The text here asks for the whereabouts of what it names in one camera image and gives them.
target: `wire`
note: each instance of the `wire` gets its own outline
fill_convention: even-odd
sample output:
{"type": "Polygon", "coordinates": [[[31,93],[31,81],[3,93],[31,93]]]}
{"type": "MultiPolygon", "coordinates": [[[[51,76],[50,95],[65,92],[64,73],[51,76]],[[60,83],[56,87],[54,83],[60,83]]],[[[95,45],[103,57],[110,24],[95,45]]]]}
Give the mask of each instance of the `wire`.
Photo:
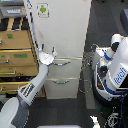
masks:
{"type": "Polygon", "coordinates": [[[118,113],[115,113],[115,109],[116,107],[113,107],[112,114],[107,118],[104,128],[107,128],[107,126],[114,128],[114,126],[118,123],[118,113]]]}
{"type": "Polygon", "coordinates": [[[80,86],[79,86],[79,91],[80,92],[82,92],[82,93],[88,93],[89,91],[91,91],[92,90],[92,84],[91,84],[91,82],[89,81],[89,80],[83,80],[84,82],[88,82],[88,83],[90,83],[90,88],[89,88],[89,90],[87,90],[87,91],[83,91],[83,90],[81,90],[81,88],[80,88],[80,86]]]}
{"type": "Polygon", "coordinates": [[[121,102],[121,115],[120,115],[120,122],[119,122],[119,127],[118,128],[120,128],[120,126],[121,126],[121,121],[122,121],[122,107],[123,107],[124,98],[125,98],[125,96],[127,94],[128,94],[128,90],[125,91],[124,97],[123,97],[122,102],[121,102]]]}
{"type": "Polygon", "coordinates": [[[81,67],[82,70],[85,70],[86,68],[91,66],[92,57],[93,56],[89,54],[86,53],[83,54],[82,67],[81,67]]]}

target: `drawer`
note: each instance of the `drawer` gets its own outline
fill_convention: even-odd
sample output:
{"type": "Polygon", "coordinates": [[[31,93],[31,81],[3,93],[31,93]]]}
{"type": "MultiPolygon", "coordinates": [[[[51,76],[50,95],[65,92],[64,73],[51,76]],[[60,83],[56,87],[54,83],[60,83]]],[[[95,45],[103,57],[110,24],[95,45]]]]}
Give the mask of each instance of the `drawer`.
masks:
{"type": "Polygon", "coordinates": [[[1,31],[0,49],[26,49],[31,48],[27,30],[22,31],[1,31]]]}
{"type": "Polygon", "coordinates": [[[2,82],[0,83],[0,93],[16,92],[21,86],[28,82],[2,82]]]}
{"type": "Polygon", "coordinates": [[[47,99],[77,98],[79,79],[50,79],[44,84],[47,99]]]}
{"type": "Polygon", "coordinates": [[[79,77],[82,66],[82,58],[56,59],[49,66],[48,78],[79,77]]]}
{"type": "Polygon", "coordinates": [[[0,77],[36,76],[38,67],[36,65],[21,67],[0,67],[0,77]]]}
{"type": "Polygon", "coordinates": [[[31,49],[0,50],[0,66],[35,65],[31,49]]]}
{"type": "MultiPolygon", "coordinates": [[[[22,86],[25,86],[30,81],[26,82],[1,82],[0,83],[0,94],[4,93],[17,93],[18,89],[22,86]]],[[[41,88],[41,90],[38,92],[36,97],[45,97],[44,87],[41,88]]]]}

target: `white panel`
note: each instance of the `white panel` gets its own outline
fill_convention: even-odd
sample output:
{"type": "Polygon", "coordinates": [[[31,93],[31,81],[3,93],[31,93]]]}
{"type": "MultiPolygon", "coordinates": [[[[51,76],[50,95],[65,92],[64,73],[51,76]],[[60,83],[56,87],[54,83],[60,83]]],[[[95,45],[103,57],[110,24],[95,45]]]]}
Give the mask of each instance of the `white panel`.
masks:
{"type": "Polygon", "coordinates": [[[78,79],[69,80],[65,84],[57,84],[52,80],[47,80],[44,84],[46,97],[47,99],[77,98],[78,85],[78,79]]]}
{"type": "Polygon", "coordinates": [[[82,59],[66,59],[66,60],[55,60],[57,65],[52,64],[49,67],[48,78],[68,78],[68,77],[79,77],[82,65],[82,59]]]}
{"type": "Polygon", "coordinates": [[[38,44],[58,57],[78,57],[84,51],[91,0],[30,0],[38,44]],[[49,5],[49,17],[38,16],[37,4],[49,5]]]}

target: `white sign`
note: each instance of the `white sign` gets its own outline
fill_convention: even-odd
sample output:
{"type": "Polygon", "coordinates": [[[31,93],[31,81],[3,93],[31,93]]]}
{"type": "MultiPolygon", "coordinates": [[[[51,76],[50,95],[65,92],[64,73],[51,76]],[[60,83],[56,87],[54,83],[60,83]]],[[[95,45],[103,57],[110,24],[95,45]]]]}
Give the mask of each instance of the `white sign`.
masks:
{"type": "Polygon", "coordinates": [[[12,10],[7,10],[9,14],[20,14],[21,10],[20,9],[12,9],[12,10]]]}
{"type": "Polygon", "coordinates": [[[38,3],[37,10],[39,17],[49,17],[49,6],[47,3],[38,3]]]}

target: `wooden cabinet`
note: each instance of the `wooden cabinet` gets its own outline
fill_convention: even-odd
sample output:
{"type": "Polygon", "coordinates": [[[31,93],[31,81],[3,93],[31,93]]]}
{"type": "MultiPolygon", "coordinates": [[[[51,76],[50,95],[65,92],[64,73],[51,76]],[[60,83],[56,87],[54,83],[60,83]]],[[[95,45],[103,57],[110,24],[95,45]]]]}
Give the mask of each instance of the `wooden cabinet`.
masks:
{"type": "Polygon", "coordinates": [[[13,22],[14,19],[10,18],[7,30],[0,31],[0,94],[16,93],[21,86],[29,82],[27,77],[38,74],[38,62],[30,31],[21,30],[20,26],[19,30],[12,31],[13,22]]]}

